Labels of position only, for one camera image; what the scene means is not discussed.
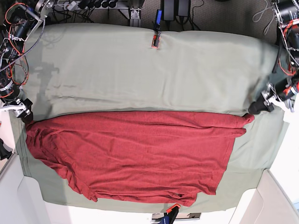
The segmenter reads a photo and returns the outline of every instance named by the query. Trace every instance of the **motor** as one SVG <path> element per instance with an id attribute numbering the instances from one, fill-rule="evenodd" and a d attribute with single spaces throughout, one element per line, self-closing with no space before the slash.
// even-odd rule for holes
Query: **motor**
<path id="1" fill-rule="evenodd" d="M 261 111 L 271 112 L 274 106 L 279 106 L 285 111 L 293 112 L 294 100 L 292 97 L 299 92 L 299 74 L 285 78 L 276 85 L 267 84 L 267 90 L 262 91 L 256 102 L 248 109 L 250 114 L 259 114 Z"/>

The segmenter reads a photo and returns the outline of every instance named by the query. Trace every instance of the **metal frame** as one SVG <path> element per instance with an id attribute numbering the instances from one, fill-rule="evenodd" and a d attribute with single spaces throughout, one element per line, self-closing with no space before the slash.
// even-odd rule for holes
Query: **metal frame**
<path id="1" fill-rule="evenodd" d="M 141 26 L 141 9 L 143 7 L 145 0 L 120 0 L 116 3 L 116 7 L 109 8 L 109 10 L 117 9 L 119 10 L 129 21 L 131 27 L 140 27 Z M 57 7 L 65 9 L 69 3 L 61 2 Z M 95 10 L 107 10 L 108 8 L 95 8 Z"/>

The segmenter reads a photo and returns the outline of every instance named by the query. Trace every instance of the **black cable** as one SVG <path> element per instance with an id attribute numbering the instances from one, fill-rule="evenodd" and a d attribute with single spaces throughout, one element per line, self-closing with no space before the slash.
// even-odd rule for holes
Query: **black cable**
<path id="1" fill-rule="evenodd" d="M 280 37 L 280 38 L 279 38 L 279 48 L 278 48 L 278 52 L 277 52 L 277 55 L 276 55 L 275 64 L 274 64 L 273 69 L 272 69 L 272 73 L 276 73 L 276 70 L 277 70 L 277 67 L 278 67 L 278 61 L 279 61 L 279 59 L 280 59 L 280 55 L 281 55 L 283 46 L 284 46 L 284 45 L 283 45 L 282 40 L 281 40 L 281 37 Z"/>
<path id="2" fill-rule="evenodd" d="M 21 85 L 23 85 L 24 82 L 26 82 L 28 80 L 28 75 L 29 75 L 29 65 L 28 65 L 28 61 L 27 61 L 26 56 L 24 56 L 24 59 L 25 59 L 26 65 L 27 65 L 27 72 L 25 73 L 25 77 L 24 77 L 23 82 L 21 82 Z"/>
<path id="3" fill-rule="evenodd" d="M 201 30 L 199 27 L 198 27 L 198 25 L 194 22 L 194 9 L 195 8 L 200 8 L 200 7 L 202 7 L 204 4 L 205 4 L 205 2 L 203 1 L 203 0 L 201 0 L 202 1 L 202 4 L 200 5 L 200 6 L 193 6 L 192 7 L 192 23 L 193 23 L 193 25 L 198 29 L 198 30 Z"/>
<path id="4" fill-rule="evenodd" d="M 84 20 L 88 20 L 89 22 L 94 23 L 94 21 L 92 21 L 92 20 L 91 20 L 87 15 L 85 15 L 85 14 L 86 14 L 86 12 L 84 12 L 84 13 L 82 13 L 82 14 L 77 13 L 77 15 L 78 15 L 79 17 L 82 18 L 82 22 L 83 22 Z"/>
<path id="5" fill-rule="evenodd" d="M 185 22 L 183 22 L 183 25 L 185 25 L 187 22 L 188 22 L 188 17 L 184 17 L 183 18 L 187 18 L 187 20 Z M 178 23 L 178 24 L 181 24 L 180 21 L 178 21 L 177 17 L 175 18 L 175 21 Z"/>
<path id="6" fill-rule="evenodd" d="M 74 14 L 75 14 L 75 16 L 74 16 L 74 20 L 73 20 L 73 22 L 75 22 L 75 20 L 76 20 L 77 12 L 74 11 Z"/>
<path id="7" fill-rule="evenodd" d="M 59 23 L 54 10 L 53 10 L 52 13 L 53 13 L 53 17 L 54 17 L 54 19 L 56 20 L 56 23 Z"/>
<path id="8" fill-rule="evenodd" d="M 90 9 L 89 9 L 88 11 L 86 11 L 86 14 L 87 14 L 87 15 L 86 15 L 86 18 L 85 18 L 85 21 L 84 21 L 84 22 L 86 22 L 86 21 L 89 22 L 89 20 L 87 20 L 89 13 L 90 13 Z"/>
<path id="9" fill-rule="evenodd" d="M 182 30 L 183 31 L 185 31 L 185 29 L 184 29 L 184 18 L 185 18 L 184 16 L 180 16 L 179 17 L 179 22 L 180 22 L 180 24 L 182 26 Z"/>
<path id="10" fill-rule="evenodd" d="M 64 19 L 57 21 L 58 23 L 63 22 L 63 21 L 67 21 L 68 19 L 70 19 L 70 18 L 72 17 L 71 15 L 66 14 L 66 13 L 65 13 L 66 11 L 68 11 L 68 10 L 58 11 L 58 10 L 56 10 L 55 8 L 53 8 L 53 12 L 57 12 L 58 14 L 62 14 L 62 15 L 64 15 L 64 16 L 67 16 L 67 17 L 64 18 Z"/>
<path id="11" fill-rule="evenodd" d="M 90 13 L 89 13 L 88 16 L 87 16 L 87 17 L 89 18 L 90 21 L 92 21 L 92 20 L 90 19 L 90 16 L 92 15 L 94 9 L 95 9 L 95 7 L 93 7 L 93 9 L 90 11 Z"/>
<path id="12" fill-rule="evenodd" d="M 166 23 L 167 30 L 170 31 L 170 21 L 166 20 L 165 23 Z"/>
<path id="13" fill-rule="evenodd" d="M 190 16 L 188 17 L 188 21 L 189 21 L 190 24 L 191 24 L 191 29 L 192 29 L 192 30 L 195 30 L 195 29 L 194 29 L 194 25 L 193 25 L 193 23 L 192 23 L 192 20 L 191 20 Z"/>

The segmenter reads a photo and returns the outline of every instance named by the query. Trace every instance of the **floor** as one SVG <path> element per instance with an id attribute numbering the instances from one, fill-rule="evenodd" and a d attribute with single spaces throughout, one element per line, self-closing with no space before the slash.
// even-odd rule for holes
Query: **floor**
<path id="1" fill-rule="evenodd" d="M 141 27 L 153 29 L 157 9 L 161 0 L 145 0 L 141 12 Z M 191 0 L 191 17 L 194 12 L 194 22 L 205 31 L 226 32 L 252 36 L 271 43 L 276 41 L 276 21 L 274 20 L 267 34 L 263 34 L 264 28 L 273 18 L 273 11 L 268 9 L 262 15 L 259 22 L 253 22 L 252 16 L 265 9 L 266 0 L 229 0 L 218 2 L 215 0 Z M 128 20 L 118 10 L 94 10 L 90 18 L 95 23 L 115 25 L 128 25 Z M 161 24 L 162 30 L 167 30 L 165 22 Z M 182 31 L 180 24 L 171 22 L 171 31 Z M 190 23 L 184 25 L 184 30 L 191 30 Z"/>

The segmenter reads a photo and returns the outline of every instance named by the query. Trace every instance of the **red wire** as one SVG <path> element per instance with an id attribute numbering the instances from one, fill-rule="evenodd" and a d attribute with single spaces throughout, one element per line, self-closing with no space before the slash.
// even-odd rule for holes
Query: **red wire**
<path id="1" fill-rule="evenodd" d="M 288 76 L 293 76 L 293 75 L 296 74 L 296 71 L 294 71 L 293 73 L 289 73 L 288 71 L 284 70 L 284 68 L 281 66 L 280 59 L 279 59 L 279 61 L 278 61 L 278 64 L 279 64 L 281 70 L 282 70 L 286 75 L 288 75 Z"/>
<path id="2" fill-rule="evenodd" d="M 9 97 L 11 94 L 13 94 L 14 90 L 12 90 L 9 94 L 7 94 L 6 96 L 0 96 L 0 98 L 5 98 L 5 97 Z"/>
<path id="3" fill-rule="evenodd" d="M 21 2 L 17 2 L 17 3 L 14 3 L 11 7 L 9 7 L 9 9 L 6 11 L 5 13 L 5 21 L 8 23 L 8 24 L 11 24 L 10 21 L 8 21 L 7 19 L 7 14 L 8 12 L 12 9 L 12 7 L 16 6 L 16 5 L 25 5 L 24 3 L 21 3 Z"/>

